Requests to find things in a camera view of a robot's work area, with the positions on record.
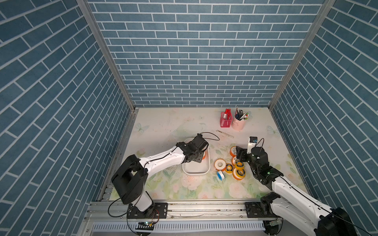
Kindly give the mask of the white plastic storage box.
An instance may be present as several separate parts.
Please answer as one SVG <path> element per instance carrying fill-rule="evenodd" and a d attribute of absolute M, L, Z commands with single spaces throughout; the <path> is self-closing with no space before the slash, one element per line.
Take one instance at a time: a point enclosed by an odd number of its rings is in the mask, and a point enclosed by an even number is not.
<path fill-rule="evenodd" d="M 206 158 L 200 163 L 192 161 L 182 164 L 182 170 L 189 176 L 201 176 L 207 174 L 211 169 L 210 150 L 206 150 Z"/>

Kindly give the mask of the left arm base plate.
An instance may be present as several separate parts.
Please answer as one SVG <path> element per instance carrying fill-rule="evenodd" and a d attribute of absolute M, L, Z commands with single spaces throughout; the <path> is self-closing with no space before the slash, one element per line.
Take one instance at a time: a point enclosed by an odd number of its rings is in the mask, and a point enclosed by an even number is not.
<path fill-rule="evenodd" d="M 153 202 L 145 211 L 140 211 L 138 207 L 132 206 L 127 214 L 128 219 L 166 219 L 168 203 Z"/>

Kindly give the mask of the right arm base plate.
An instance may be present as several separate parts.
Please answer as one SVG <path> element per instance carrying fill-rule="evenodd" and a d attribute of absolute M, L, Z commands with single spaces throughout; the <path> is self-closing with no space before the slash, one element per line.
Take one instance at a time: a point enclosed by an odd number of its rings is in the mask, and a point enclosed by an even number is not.
<path fill-rule="evenodd" d="M 245 202 L 245 209 L 248 218 L 276 219 L 277 215 L 265 211 L 260 202 Z"/>

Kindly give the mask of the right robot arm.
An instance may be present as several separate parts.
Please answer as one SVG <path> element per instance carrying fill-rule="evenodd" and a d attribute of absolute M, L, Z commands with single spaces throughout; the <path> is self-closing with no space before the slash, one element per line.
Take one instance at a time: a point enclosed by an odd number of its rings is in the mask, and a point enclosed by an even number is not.
<path fill-rule="evenodd" d="M 263 147 L 236 147 L 235 166 L 248 164 L 253 176 L 270 193 L 261 197 L 264 215 L 274 214 L 288 221 L 308 236 L 355 236 L 354 225 L 342 208 L 332 208 L 295 186 L 283 173 L 272 167 Z"/>

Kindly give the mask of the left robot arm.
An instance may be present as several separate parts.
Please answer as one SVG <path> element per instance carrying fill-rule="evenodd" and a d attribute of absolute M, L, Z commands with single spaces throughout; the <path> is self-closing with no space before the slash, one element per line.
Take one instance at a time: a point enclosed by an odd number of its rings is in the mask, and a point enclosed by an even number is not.
<path fill-rule="evenodd" d="M 203 135 L 197 134 L 188 143 L 178 142 L 172 148 L 152 156 L 138 158 L 130 155 L 111 178 L 119 200 L 140 212 L 149 210 L 154 202 L 144 190 L 148 178 L 172 166 L 192 161 L 200 163 L 208 146 Z"/>

